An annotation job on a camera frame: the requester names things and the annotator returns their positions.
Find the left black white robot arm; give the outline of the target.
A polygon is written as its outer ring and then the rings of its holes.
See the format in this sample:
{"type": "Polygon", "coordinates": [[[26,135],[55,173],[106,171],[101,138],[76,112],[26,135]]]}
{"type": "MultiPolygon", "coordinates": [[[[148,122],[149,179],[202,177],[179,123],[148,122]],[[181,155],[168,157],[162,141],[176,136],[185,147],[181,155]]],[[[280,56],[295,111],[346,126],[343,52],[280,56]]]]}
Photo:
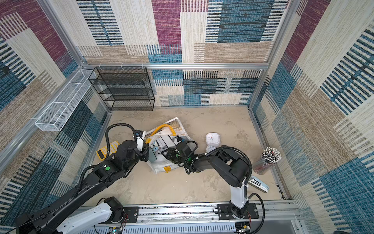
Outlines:
{"type": "Polygon", "coordinates": [[[126,123],[109,126],[105,132],[110,146],[109,131],[125,126],[133,133],[132,140],[122,142],[115,153],[99,164],[86,167],[76,187],[49,206],[33,213],[23,214],[16,219],[14,231],[18,234],[78,234],[96,224],[109,220],[122,222],[123,205],[114,197],[105,199],[96,207],[73,215],[78,208],[96,194],[109,188],[116,181],[126,178],[139,161],[148,161],[149,146],[144,141],[145,132],[126,123]]]}

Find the white canvas tote bag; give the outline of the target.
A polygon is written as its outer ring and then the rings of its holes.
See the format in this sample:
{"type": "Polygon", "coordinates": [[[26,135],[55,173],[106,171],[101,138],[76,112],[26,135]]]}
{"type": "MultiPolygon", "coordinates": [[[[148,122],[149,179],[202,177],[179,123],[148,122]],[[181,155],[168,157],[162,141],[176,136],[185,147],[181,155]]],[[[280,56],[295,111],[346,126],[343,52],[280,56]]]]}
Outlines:
{"type": "Polygon", "coordinates": [[[178,168],[178,165],[165,158],[169,148],[175,149],[182,141],[192,140],[178,117],[149,130],[145,133],[146,143],[150,146],[150,156],[147,164],[152,171],[168,173],[178,168]]]}

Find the small white gadget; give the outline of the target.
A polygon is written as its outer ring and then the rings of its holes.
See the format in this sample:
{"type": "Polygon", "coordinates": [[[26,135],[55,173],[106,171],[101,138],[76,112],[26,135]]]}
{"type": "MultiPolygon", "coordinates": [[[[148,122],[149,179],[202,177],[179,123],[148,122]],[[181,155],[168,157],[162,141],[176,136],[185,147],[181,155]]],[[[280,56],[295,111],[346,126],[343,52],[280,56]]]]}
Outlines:
{"type": "Polygon", "coordinates": [[[209,153],[209,152],[213,151],[214,149],[216,149],[216,147],[208,145],[206,147],[206,153],[209,153]]]}

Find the white square alarm clock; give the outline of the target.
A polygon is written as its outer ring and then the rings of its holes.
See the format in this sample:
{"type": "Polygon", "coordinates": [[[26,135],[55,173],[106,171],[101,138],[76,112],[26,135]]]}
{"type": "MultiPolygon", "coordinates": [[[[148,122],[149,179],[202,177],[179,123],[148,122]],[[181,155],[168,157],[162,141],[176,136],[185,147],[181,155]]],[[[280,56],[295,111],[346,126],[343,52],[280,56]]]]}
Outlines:
{"type": "Polygon", "coordinates": [[[221,144],[220,135],[218,133],[208,133],[206,135],[207,146],[219,147],[221,144]]]}

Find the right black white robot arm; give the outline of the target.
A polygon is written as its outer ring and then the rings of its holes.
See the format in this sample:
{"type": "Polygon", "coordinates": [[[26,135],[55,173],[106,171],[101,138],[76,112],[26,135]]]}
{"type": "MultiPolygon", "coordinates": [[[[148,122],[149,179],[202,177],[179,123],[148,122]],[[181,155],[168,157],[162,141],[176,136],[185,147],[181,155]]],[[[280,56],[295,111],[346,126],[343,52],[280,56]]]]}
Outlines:
{"type": "Polygon", "coordinates": [[[222,145],[204,154],[195,154],[198,143],[193,140],[178,142],[175,147],[160,150],[165,159],[184,168],[189,175],[213,169],[230,186],[230,211],[236,219],[248,216],[249,199],[247,187],[252,176],[252,163],[241,150],[222,145]]]}

